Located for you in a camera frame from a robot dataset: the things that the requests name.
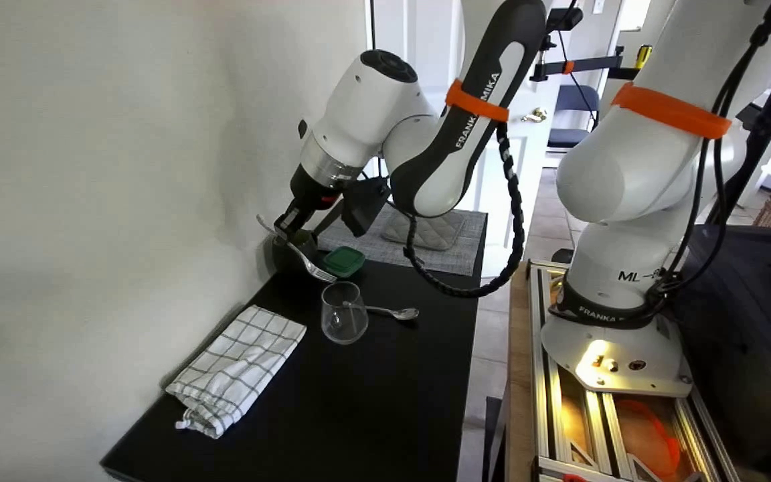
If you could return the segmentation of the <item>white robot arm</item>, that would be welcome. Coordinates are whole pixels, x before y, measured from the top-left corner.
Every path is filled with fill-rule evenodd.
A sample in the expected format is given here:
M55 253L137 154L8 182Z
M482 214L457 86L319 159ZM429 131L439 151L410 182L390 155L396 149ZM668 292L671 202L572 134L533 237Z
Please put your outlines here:
M542 0L503 0L462 76L453 80L442 114L430 111L403 60L362 52L332 88L323 116L301 134L299 166L288 182L291 203L275 232L293 237L375 155L388 165L399 213L453 213L486 139L509 123L509 106L542 40Z

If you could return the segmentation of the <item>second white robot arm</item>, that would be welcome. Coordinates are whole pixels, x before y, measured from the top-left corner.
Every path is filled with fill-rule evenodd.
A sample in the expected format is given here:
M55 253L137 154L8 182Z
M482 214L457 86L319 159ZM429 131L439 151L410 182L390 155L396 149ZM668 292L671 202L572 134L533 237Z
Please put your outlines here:
M691 391L659 282L691 220L698 149L739 131L715 111L731 76L742 79L732 107L769 88L771 0L678 0L648 64L558 165L557 197L582 233L540 345L591 391Z

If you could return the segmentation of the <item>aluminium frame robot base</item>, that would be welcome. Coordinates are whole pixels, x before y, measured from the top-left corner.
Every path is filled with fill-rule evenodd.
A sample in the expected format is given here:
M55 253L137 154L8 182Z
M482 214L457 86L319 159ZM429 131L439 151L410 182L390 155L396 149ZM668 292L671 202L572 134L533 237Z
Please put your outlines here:
M615 394L582 387L540 345L558 265L529 265L538 482L742 482L698 391Z

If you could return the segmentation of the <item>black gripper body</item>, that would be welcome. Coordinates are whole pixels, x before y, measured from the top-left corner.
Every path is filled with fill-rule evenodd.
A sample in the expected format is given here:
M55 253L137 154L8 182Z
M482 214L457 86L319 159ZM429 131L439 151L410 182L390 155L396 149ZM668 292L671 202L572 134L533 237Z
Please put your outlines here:
M339 194L346 191L342 182L320 185L304 170L297 170L291 182L291 202L285 213L275 220L275 226L291 232L291 237L320 210L328 210Z

